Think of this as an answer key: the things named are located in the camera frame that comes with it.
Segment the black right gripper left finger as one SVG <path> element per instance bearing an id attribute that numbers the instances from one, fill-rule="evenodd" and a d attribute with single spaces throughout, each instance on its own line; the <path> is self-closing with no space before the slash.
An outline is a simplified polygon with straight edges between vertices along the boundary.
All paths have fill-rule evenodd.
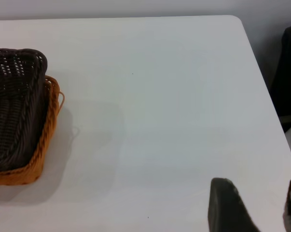
<path id="1" fill-rule="evenodd" d="M 208 204 L 210 232 L 258 232 L 240 194 L 227 178 L 213 178 Z"/>

